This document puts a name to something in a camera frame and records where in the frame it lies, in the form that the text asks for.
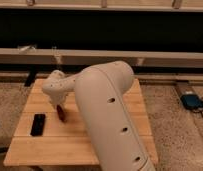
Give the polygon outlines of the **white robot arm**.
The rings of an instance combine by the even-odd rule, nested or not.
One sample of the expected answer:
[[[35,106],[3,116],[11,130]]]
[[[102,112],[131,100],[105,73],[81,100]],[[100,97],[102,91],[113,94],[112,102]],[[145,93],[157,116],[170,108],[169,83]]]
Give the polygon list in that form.
[[[129,64],[115,61],[92,65],[67,77],[53,71],[42,91],[54,108],[73,92],[102,171],[156,171],[123,100],[132,87]]]

